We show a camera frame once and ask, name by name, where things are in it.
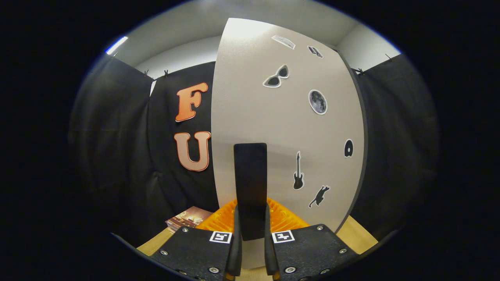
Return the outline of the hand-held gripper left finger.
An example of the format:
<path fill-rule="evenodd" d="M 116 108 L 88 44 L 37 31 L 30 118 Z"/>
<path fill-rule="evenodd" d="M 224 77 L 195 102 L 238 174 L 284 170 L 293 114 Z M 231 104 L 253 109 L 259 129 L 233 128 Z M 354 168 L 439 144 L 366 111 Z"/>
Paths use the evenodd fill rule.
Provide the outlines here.
<path fill-rule="evenodd" d="M 150 257 L 189 281 L 234 281 L 242 263 L 237 201 L 227 203 L 196 228 L 181 227 Z"/>

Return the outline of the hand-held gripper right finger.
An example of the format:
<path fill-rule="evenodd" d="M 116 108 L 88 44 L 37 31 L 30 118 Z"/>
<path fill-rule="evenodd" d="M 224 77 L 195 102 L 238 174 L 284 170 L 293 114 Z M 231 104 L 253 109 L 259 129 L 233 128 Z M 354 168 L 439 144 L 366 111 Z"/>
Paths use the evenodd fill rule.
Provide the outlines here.
<path fill-rule="evenodd" d="M 320 281 L 358 259 L 358 254 L 325 224 L 308 225 L 267 199 L 264 259 L 274 281 Z"/>

